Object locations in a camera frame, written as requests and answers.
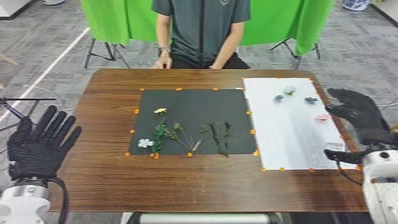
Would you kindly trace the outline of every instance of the small object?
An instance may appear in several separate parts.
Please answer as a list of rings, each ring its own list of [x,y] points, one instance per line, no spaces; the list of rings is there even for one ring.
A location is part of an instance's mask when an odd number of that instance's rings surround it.
[[[307,97],[305,99],[307,104],[314,105],[314,103],[319,101],[316,98]]]
[[[295,92],[296,92],[296,88],[293,86],[287,86],[282,90],[282,94],[286,96],[293,96]]]
[[[145,149],[149,146],[152,146],[152,141],[149,139],[140,139],[138,147]]]
[[[282,95],[277,95],[275,98],[273,98],[275,103],[280,103],[282,102],[282,99],[284,99],[284,96]]]
[[[330,115],[328,114],[321,114],[321,115],[316,116],[314,119],[316,119],[316,121],[325,122],[328,120],[328,118],[330,118]]]
[[[154,110],[154,114],[163,114],[167,112],[165,108],[158,108],[158,110]]]
[[[259,150],[255,150],[255,152],[252,153],[252,155],[257,157],[259,156]]]

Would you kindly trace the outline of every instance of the white sheet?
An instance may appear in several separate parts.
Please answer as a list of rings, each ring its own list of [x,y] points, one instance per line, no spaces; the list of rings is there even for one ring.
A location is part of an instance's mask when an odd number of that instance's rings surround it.
[[[282,95],[287,86],[296,88],[296,92],[275,103],[273,98]],[[332,119],[325,122],[314,119],[328,113],[312,81],[298,78],[248,78],[245,97],[266,170],[335,169],[335,162],[327,159],[323,149],[344,151],[344,141]],[[318,98],[314,105],[305,103],[307,97]]]

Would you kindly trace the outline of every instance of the orange marker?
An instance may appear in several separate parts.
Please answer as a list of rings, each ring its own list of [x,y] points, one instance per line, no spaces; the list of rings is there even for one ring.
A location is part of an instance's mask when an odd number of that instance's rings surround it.
[[[252,153],[254,156],[259,156],[259,150],[255,150],[255,152]]]

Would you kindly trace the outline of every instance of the leaf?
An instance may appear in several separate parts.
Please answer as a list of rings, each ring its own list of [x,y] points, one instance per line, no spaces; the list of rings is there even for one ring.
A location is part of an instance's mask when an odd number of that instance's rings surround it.
[[[181,123],[174,123],[172,128],[174,128],[175,131],[181,131],[183,130]]]
[[[200,134],[204,134],[207,131],[209,131],[209,128],[204,125],[200,125]]]

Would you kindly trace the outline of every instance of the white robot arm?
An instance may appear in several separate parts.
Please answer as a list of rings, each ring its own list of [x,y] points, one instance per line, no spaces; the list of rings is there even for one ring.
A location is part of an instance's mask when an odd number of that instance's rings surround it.
[[[0,223],[44,224],[42,215],[49,209],[48,188],[39,185],[17,185],[1,194]]]

